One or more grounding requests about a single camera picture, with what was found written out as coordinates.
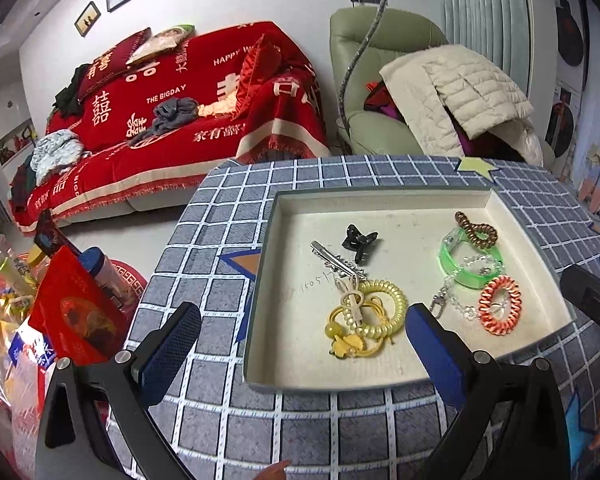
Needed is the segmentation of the beige rabbit hair clip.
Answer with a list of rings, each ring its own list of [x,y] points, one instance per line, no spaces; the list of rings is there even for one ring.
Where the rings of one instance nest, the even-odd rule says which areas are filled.
[[[364,294],[358,289],[358,279],[352,276],[335,278],[335,285],[340,292],[340,306],[343,307],[344,317],[351,327],[362,325],[362,305],[365,301]]]

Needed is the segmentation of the silver rhinestone hair clip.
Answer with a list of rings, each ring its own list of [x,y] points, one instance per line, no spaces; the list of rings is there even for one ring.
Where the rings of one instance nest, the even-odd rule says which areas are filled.
[[[354,262],[334,254],[317,240],[312,240],[310,247],[312,254],[320,258],[324,265],[333,270],[340,278],[356,278],[359,282],[367,280],[367,274],[362,268]]]

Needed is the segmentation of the black claw hair clip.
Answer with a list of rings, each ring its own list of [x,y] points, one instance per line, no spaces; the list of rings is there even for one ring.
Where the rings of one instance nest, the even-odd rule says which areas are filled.
[[[341,243],[344,249],[354,253],[354,262],[362,264],[366,258],[367,249],[378,239],[377,232],[363,234],[357,226],[349,224],[346,229],[346,237]]]

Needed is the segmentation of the grey-green jewelry tray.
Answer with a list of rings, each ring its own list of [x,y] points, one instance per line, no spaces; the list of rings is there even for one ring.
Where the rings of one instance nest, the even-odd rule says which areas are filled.
[[[500,191],[488,188],[348,188],[283,192],[275,197],[252,296],[244,377],[260,391],[333,392],[417,382],[426,370],[404,333],[376,356],[339,359],[324,328],[339,301],[334,274],[312,254],[317,240],[336,255],[349,224],[378,239],[363,269],[387,280],[410,304],[429,304],[443,282],[438,251],[455,214],[498,231],[505,271],[521,291],[521,318],[506,336],[489,334],[456,304],[438,311],[441,325],[472,350],[500,358],[559,332],[574,318],[557,276]]]

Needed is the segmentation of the red gift bags pile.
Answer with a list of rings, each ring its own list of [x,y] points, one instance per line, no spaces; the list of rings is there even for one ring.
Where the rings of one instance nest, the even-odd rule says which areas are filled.
[[[74,246],[49,211],[35,221],[25,254],[0,235],[0,477],[34,478],[53,372],[110,358],[146,285],[100,248]]]

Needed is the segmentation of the blue checked tablecloth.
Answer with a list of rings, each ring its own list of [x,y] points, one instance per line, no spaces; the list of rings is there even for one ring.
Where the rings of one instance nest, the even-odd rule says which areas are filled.
[[[492,180],[449,158],[352,156],[226,164],[190,198],[148,282],[128,337],[136,347],[185,301],[201,332],[152,417],[199,479],[250,479],[284,460],[293,479],[408,479],[451,426],[454,410],[404,333],[368,358],[339,359],[324,328],[339,301],[313,255],[341,252],[355,224],[377,232],[367,275],[429,302],[455,211],[498,230],[521,321],[488,334],[453,287],[441,323],[507,363],[546,359],[565,404],[592,429],[600,414],[600,326],[562,303],[554,277],[577,263],[600,273],[600,235],[547,171],[500,162]]]

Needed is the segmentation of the beige down jacket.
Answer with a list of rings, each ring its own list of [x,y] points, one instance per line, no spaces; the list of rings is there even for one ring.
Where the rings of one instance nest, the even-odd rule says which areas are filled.
[[[475,141],[491,133],[530,165],[544,162],[530,116],[534,108],[515,81],[461,44],[412,52],[382,66],[380,76],[420,149],[463,156],[456,129]]]

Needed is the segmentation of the white patterned clothes pile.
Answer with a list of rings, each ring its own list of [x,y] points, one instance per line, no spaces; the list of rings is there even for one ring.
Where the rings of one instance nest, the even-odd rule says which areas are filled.
[[[69,129],[46,134],[35,145],[30,168],[35,174],[36,185],[42,185],[53,174],[76,165],[91,152],[84,148],[79,136]]]

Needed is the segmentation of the pale green curtain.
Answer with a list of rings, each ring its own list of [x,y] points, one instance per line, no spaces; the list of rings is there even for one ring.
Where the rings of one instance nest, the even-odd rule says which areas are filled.
[[[443,31],[498,66],[528,90],[530,23],[527,0],[443,0]]]

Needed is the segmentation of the grey garment on sofa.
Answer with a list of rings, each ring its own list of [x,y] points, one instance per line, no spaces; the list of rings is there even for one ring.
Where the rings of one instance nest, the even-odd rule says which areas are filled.
[[[192,98],[168,99],[154,108],[154,119],[151,126],[133,139],[129,146],[140,144],[143,140],[158,138],[194,122],[198,118],[198,102]]]

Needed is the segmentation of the black garment on sofa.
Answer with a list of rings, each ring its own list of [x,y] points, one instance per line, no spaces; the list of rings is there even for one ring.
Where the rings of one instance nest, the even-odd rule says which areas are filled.
[[[56,110],[62,118],[82,114],[82,105],[80,104],[78,93],[82,80],[90,68],[90,64],[82,64],[77,67],[74,70],[70,84],[56,94],[54,110]]]

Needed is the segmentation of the red cushion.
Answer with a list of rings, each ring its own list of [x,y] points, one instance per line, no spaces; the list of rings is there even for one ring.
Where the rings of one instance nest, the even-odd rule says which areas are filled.
[[[151,36],[151,28],[147,27],[134,32],[118,42],[114,47],[95,58],[81,80],[76,97],[82,103],[114,77],[124,73],[128,68],[131,55]]]

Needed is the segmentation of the red covered sofa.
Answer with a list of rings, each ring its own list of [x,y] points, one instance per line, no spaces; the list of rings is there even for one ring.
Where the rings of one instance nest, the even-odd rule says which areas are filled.
[[[74,220],[161,208],[229,159],[329,153],[310,60],[283,29],[258,21],[196,35],[174,28],[163,49],[141,30],[76,73],[47,117],[50,166],[12,180],[15,224],[43,212]]]

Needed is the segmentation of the printed cushion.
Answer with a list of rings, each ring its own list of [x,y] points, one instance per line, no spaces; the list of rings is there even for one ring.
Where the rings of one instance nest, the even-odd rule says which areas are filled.
[[[163,52],[176,49],[185,39],[195,31],[194,25],[176,25],[148,38],[136,48],[126,61],[127,66],[140,64],[154,58]]]

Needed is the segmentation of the small dark picture frame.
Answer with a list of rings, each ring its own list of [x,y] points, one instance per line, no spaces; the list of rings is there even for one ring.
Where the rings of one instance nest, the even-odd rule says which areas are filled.
[[[85,37],[99,18],[99,8],[94,1],[91,1],[74,22],[74,27],[81,37]]]

